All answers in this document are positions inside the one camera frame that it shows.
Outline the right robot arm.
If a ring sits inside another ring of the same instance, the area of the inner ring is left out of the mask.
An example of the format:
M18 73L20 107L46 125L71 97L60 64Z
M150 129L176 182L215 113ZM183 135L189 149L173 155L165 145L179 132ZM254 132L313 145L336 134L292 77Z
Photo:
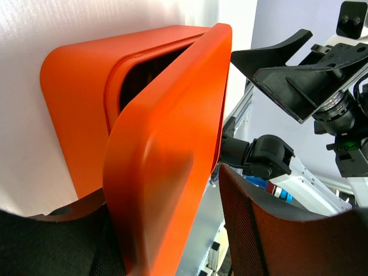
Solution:
M287 66L311 37L301 29L279 44L235 51L231 62L297 122L313 118L315 134L334 137L327 150L334 152L358 205L367 206L367 37L333 36L327 45L313 45L299 65ZM270 181L311 212L333 216L351 208L281 138L263 135L247 142L234 137L235 125L231 117L223 127L221 163Z

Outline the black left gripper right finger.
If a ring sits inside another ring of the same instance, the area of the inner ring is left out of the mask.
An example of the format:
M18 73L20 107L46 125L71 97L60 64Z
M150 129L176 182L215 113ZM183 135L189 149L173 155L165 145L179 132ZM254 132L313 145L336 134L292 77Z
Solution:
M287 204L219 169L235 275L366 275L367 209L328 217Z

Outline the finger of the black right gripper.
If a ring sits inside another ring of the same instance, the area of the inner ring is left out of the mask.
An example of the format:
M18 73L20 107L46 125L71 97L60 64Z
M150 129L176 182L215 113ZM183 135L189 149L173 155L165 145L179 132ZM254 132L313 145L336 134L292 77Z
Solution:
M264 68L253 80L289 116L300 124L319 109L345 80L341 69L298 70Z
M286 62L313 36L300 29L288 39L264 48L233 51L231 63L248 79L264 68L283 67Z

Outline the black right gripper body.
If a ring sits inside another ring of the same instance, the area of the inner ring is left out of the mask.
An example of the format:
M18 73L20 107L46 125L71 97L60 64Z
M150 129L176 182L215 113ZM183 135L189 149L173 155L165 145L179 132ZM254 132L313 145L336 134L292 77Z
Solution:
M366 123L367 103L358 92L359 84L367 76L366 45L315 44L300 65L315 71L341 69L345 74L343 83L310 116L314 119L315 134L346 135Z

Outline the orange chocolate box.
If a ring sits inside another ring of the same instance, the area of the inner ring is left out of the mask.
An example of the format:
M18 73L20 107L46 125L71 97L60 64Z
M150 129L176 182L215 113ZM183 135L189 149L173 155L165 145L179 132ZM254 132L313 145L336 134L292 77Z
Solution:
M64 45L48 54L40 71L41 91L78 198L102 187L104 152L128 72L191 46L206 31L173 25Z

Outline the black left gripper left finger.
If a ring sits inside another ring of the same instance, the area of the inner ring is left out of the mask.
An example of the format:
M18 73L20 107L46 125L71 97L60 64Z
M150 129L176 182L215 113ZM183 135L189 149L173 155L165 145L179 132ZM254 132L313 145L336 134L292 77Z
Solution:
M1 275L126 275L102 191L48 215L1 211Z

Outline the orange box lid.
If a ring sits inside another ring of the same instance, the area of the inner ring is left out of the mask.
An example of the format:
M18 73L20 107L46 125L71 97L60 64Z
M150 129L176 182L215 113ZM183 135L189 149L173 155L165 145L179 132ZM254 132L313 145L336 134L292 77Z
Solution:
M174 275L217 163L232 48L210 28L119 115L103 191L128 275Z

